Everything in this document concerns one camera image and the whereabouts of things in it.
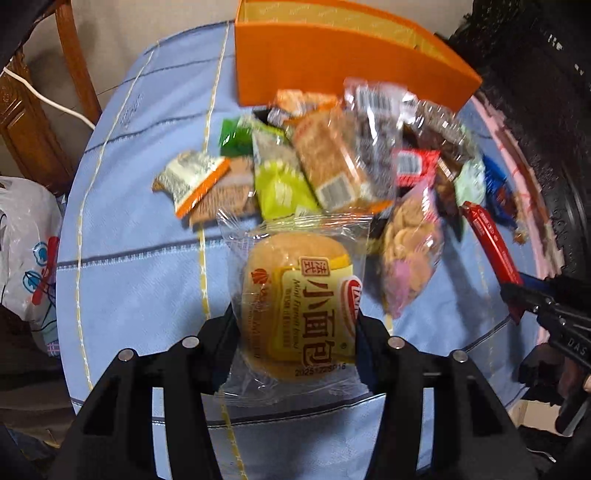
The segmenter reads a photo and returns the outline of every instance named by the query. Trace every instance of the yellow-green snack package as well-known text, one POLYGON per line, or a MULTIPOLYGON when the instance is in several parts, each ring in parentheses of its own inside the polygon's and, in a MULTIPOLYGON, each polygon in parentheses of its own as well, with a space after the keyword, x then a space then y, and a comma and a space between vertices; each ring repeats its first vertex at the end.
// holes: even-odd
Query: yellow-green snack package
POLYGON ((295 150, 264 131, 252 132, 255 190, 265 220, 320 212, 295 150))

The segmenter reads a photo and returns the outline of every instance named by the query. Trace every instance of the cookie package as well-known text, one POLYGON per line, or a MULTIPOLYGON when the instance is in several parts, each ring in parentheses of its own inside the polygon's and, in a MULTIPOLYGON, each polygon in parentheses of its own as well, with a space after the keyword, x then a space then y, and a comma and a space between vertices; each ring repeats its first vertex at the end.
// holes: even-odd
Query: cookie package
POLYGON ((254 215, 258 211, 251 157, 235 157, 230 160, 228 173, 189 213, 189 225, 215 220, 220 207, 236 216, 254 215))
POLYGON ((328 212, 380 211, 355 145, 355 116, 334 108, 303 117, 291 142, 320 206, 328 212))
POLYGON ((387 311, 400 317, 423 291, 443 251, 443 233, 434 195, 426 180, 396 205, 384 230, 382 286, 387 311))
POLYGON ((167 192, 177 218, 184 218, 216 182, 230 170, 226 157, 212 157, 194 150, 174 157, 152 183, 152 191, 167 192))
POLYGON ((392 152, 402 144, 399 119, 406 92, 392 83, 345 80, 345 105, 355 115, 356 153, 380 200, 396 198, 397 156, 392 152))
POLYGON ((429 187, 433 187, 439 150, 405 148, 393 155, 396 155, 398 187, 414 187, 421 180, 426 180, 429 187))

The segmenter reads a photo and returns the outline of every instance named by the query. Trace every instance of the cardboard box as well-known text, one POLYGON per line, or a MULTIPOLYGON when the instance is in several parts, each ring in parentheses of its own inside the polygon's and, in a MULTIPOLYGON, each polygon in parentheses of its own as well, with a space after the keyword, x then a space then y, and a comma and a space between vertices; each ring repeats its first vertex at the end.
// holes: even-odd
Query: cardboard box
POLYGON ((342 95, 346 77, 406 86, 457 111, 482 79, 419 25, 342 0, 241 0, 235 22, 238 98, 278 89, 342 95))

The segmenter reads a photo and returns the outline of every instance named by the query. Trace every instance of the white power cable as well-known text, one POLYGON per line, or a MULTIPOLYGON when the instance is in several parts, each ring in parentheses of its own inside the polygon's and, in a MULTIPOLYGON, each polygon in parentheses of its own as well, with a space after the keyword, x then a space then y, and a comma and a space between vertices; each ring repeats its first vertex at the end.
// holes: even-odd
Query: white power cable
POLYGON ((10 75, 15 80, 18 80, 19 82, 21 82, 25 87, 27 87, 31 91, 31 93, 33 95, 35 95, 37 98, 39 98, 39 100, 45 102, 47 105, 51 105, 53 108, 57 108, 58 110, 61 110, 62 112, 67 113, 71 116, 75 116, 77 119, 82 120, 91 129, 93 129, 93 130, 95 129, 94 123, 92 123, 90 120, 88 120, 84 115, 82 115, 78 112, 75 112, 74 110, 70 110, 69 108, 62 106, 59 103, 55 103, 53 100, 49 100, 49 98, 47 98, 47 97, 44 97, 42 94, 40 94, 38 91, 36 91, 28 81, 26 81, 21 76, 18 76, 16 73, 11 72, 6 67, 4 67, 4 73, 6 73, 6 75, 10 75))

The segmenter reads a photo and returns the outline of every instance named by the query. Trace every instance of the metal screw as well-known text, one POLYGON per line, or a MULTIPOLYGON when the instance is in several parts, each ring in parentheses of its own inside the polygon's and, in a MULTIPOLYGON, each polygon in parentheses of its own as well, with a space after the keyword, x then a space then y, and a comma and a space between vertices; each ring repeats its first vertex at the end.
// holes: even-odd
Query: metal screw
POLYGON ((181 343, 185 348, 195 348, 197 345, 199 345, 199 339, 195 336, 185 337, 181 343))
POLYGON ((406 342, 400 337, 390 337, 388 339, 388 345, 395 350, 400 350, 402 347, 404 347, 404 345, 406 345, 406 342))
POLYGON ((119 354, 117 355, 117 358, 119 360, 121 360, 122 362, 127 362, 128 360, 131 360, 134 357, 134 351, 131 348, 126 348, 124 350, 121 350, 119 352, 119 354))
POLYGON ((460 362, 461 364, 468 361, 468 355, 464 350, 454 351, 452 357, 456 362, 460 362))

